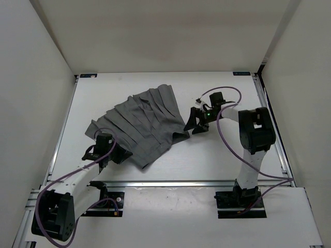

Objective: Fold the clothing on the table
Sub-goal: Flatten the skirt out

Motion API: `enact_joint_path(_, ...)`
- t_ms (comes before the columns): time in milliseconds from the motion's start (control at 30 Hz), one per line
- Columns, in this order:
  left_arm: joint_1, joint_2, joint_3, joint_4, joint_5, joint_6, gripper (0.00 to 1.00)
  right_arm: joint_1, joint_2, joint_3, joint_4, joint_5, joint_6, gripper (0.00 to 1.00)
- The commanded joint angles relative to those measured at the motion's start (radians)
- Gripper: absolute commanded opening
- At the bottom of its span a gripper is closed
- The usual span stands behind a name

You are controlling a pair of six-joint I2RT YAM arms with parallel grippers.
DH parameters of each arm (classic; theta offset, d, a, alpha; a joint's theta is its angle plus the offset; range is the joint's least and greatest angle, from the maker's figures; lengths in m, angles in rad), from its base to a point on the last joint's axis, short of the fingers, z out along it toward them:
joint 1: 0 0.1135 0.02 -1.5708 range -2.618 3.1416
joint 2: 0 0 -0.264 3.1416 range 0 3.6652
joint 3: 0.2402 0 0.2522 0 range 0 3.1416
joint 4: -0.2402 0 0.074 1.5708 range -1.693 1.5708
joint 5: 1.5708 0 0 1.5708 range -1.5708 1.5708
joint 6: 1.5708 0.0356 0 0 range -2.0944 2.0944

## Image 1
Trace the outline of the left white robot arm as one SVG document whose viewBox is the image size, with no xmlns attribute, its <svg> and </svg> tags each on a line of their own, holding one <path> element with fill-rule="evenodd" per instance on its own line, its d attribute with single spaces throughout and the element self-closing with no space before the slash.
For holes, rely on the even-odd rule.
<svg viewBox="0 0 331 248">
<path fill-rule="evenodd" d="M 122 147 L 112 134 L 98 134 L 95 144 L 82 157 L 89 164 L 50 182 L 38 194 L 32 234 L 45 237 L 58 247 L 67 247 L 76 234 L 79 218 L 89 209 L 112 208 L 110 215 L 119 217 L 116 197 L 96 177 L 109 162 L 121 164 L 131 156 L 132 152 Z"/>
</svg>

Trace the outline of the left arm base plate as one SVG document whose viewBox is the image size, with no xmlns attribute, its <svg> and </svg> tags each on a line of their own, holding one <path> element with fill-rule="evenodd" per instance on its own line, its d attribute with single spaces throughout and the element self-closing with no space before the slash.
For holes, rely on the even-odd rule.
<svg viewBox="0 0 331 248">
<path fill-rule="evenodd" d="M 125 192 L 108 191 L 107 185 L 101 181 L 92 181 L 90 186 L 100 191 L 100 202 L 89 208 L 82 216 L 110 218 L 123 216 Z"/>
</svg>

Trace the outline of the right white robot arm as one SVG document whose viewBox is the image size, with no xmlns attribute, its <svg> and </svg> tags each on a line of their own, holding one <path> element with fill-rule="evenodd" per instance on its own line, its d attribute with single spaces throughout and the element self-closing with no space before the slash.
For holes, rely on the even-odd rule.
<svg viewBox="0 0 331 248">
<path fill-rule="evenodd" d="M 211 94 L 209 99 L 210 105 L 201 99 L 196 100 L 199 107 L 190 109 L 184 130 L 191 130 L 192 134 L 204 133 L 209 130 L 209 123 L 222 118 L 238 123 L 239 139 L 244 153 L 232 200 L 237 206 L 243 207 L 258 198 L 258 174 L 262 161 L 276 141 L 271 117 L 265 107 L 241 110 L 235 102 L 226 101 L 221 92 Z"/>
</svg>

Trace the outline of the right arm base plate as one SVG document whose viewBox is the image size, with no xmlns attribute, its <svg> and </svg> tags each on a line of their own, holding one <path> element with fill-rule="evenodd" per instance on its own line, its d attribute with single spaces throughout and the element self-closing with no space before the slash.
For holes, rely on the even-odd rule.
<svg viewBox="0 0 331 248">
<path fill-rule="evenodd" d="M 258 187 L 247 190 L 236 185 L 231 191 L 216 192 L 214 199 L 217 204 L 218 219 L 267 218 Z"/>
</svg>

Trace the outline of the grey pleated skirt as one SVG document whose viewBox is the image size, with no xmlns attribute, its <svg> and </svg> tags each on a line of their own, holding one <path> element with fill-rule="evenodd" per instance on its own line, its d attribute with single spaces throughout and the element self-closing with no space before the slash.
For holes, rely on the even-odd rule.
<svg viewBox="0 0 331 248">
<path fill-rule="evenodd" d="M 85 135 L 94 138 L 101 132 L 113 134 L 117 144 L 132 153 L 130 163 L 144 169 L 172 145 L 190 137 L 184 127 L 172 86 L 162 84 L 129 96 L 92 120 Z"/>
</svg>

